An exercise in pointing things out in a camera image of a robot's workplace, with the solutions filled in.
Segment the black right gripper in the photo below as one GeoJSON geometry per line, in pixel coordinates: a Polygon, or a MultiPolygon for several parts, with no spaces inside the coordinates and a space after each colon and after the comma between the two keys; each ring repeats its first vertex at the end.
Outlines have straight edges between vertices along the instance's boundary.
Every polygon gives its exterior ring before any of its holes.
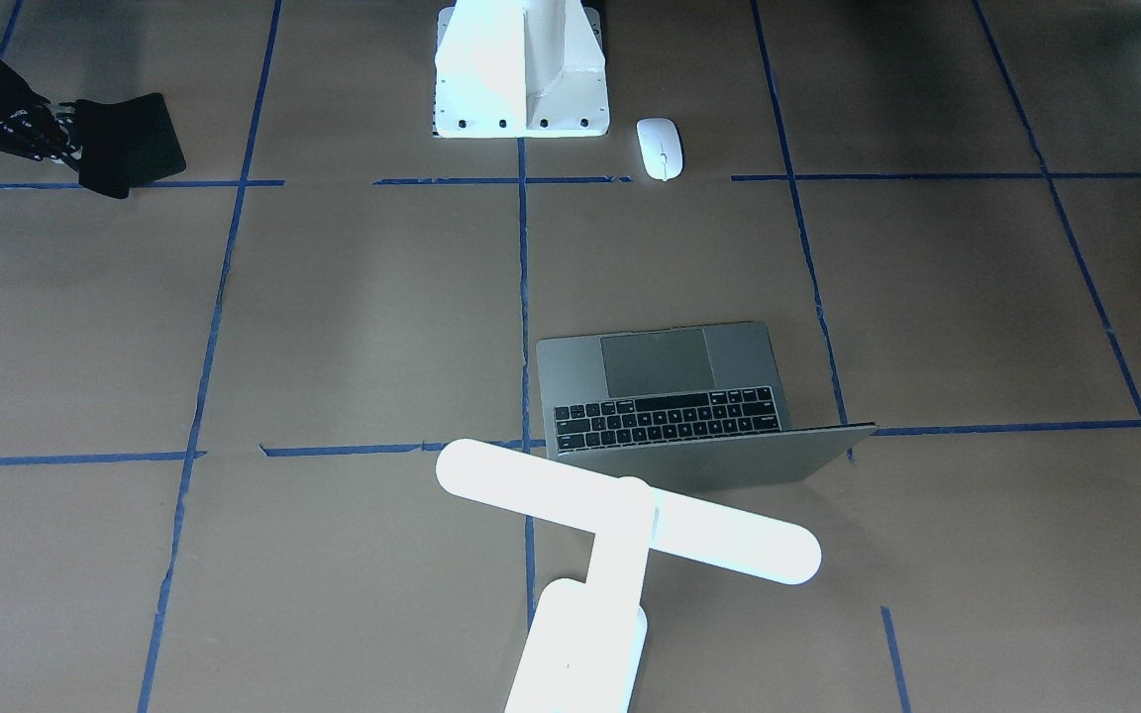
{"type": "Polygon", "coordinates": [[[82,145],[64,135],[78,132],[78,102],[47,102],[0,59],[0,153],[78,165],[82,145]]]}

